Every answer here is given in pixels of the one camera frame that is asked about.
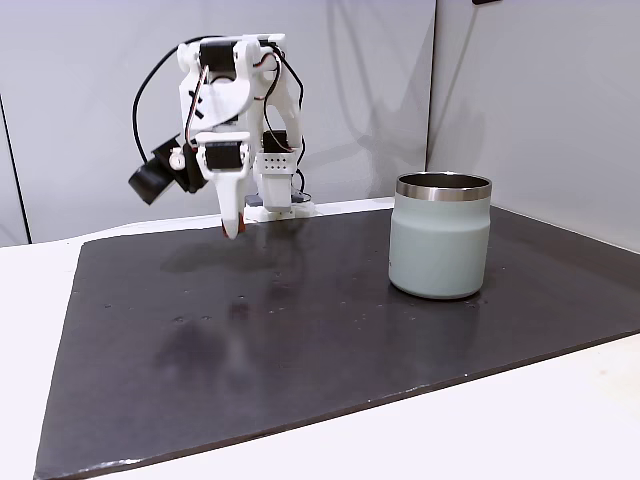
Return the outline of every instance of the dark table surface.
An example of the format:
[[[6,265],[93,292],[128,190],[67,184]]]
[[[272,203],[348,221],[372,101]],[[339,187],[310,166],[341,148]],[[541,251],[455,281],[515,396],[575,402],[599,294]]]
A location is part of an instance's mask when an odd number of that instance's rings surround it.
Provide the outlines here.
[[[481,292],[408,296],[387,277],[390,214],[84,245],[35,478],[219,448],[640,329],[640,256],[496,208]]]

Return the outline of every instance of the insulated tumbler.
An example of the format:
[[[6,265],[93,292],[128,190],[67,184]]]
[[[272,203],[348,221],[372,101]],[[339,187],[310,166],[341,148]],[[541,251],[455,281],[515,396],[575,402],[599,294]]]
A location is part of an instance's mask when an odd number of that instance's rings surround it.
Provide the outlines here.
[[[474,294],[484,278],[491,181],[422,172],[396,182],[389,278],[412,295],[454,299]]]

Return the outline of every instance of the white robotic arm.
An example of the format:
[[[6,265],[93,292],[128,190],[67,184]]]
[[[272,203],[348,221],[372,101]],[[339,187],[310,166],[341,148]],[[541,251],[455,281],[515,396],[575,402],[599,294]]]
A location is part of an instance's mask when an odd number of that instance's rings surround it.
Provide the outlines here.
[[[225,233],[235,238],[244,230],[244,184],[253,167],[264,208],[291,210],[292,176],[299,173],[304,140],[302,97],[294,100],[289,93],[293,71],[285,51],[282,34],[210,37],[177,48],[178,64],[187,73],[179,87],[184,138],[154,150],[156,158],[131,177],[129,183],[143,200],[155,200],[159,184],[169,177],[192,193],[211,180]],[[273,78],[267,78],[268,72]],[[285,131],[272,130],[267,104],[276,107]],[[154,167],[164,170],[156,173],[165,180],[154,178],[149,185],[146,177],[154,175],[147,170]]]

